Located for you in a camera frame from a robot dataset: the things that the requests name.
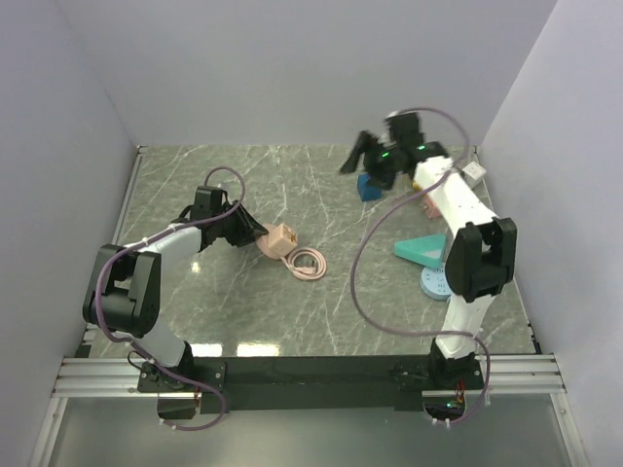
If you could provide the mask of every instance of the blue cube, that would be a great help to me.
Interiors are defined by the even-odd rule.
[[[374,199],[379,199],[383,196],[383,190],[378,187],[369,187],[368,180],[370,180],[370,175],[367,173],[362,173],[357,178],[357,191],[359,192],[359,197],[362,201],[372,201]]]

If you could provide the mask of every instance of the gray marble surface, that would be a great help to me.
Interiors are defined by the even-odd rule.
[[[150,147],[142,156],[122,242],[153,234],[192,202],[205,173],[229,165],[243,174],[245,207],[260,222],[285,222],[299,233],[300,245],[319,249],[328,271],[316,282],[294,278],[281,262],[261,255],[255,245],[231,247],[217,240],[201,254],[176,265],[163,280],[161,317],[198,354],[348,355],[426,353],[429,339],[383,334],[357,314],[348,289],[355,248],[400,195],[410,191],[401,178],[396,189],[363,203],[356,175],[339,176],[347,146]],[[227,173],[231,198],[239,193]],[[476,192],[489,203],[483,185]],[[359,267],[360,302],[386,325],[441,328],[446,303],[420,288],[421,267],[393,255],[393,243],[447,232],[442,219],[426,218],[419,202],[390,217],[373,236]],[[483,325],[493,353],[533,353],[530,330],[515,283],[494,301]],[[125,356],[124,346],[95,338],[92,356]]]

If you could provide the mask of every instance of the white block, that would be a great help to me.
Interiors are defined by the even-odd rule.
[[[463,179],[465,183],[469,186],[469,188],[474,188],[480,182],[483,181],[485,175],[487,174],[487,170],[478,162],[470,162],[465,168],[462,170]]]

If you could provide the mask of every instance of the pink block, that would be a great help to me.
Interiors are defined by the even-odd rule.
[[[424,212],[426,213],[426,217],[428,219],[434,219],[435,217],[441,217],[441,212],[437,208],[437,204],[434,203],[432,199],[426,195],[424,200],[421,202],[421,205],[424,207]]]

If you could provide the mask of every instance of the back wall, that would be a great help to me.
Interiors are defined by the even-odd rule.
[[[415,104],[480,142],[556,3],[56,1],[140,144],[352,143]]]

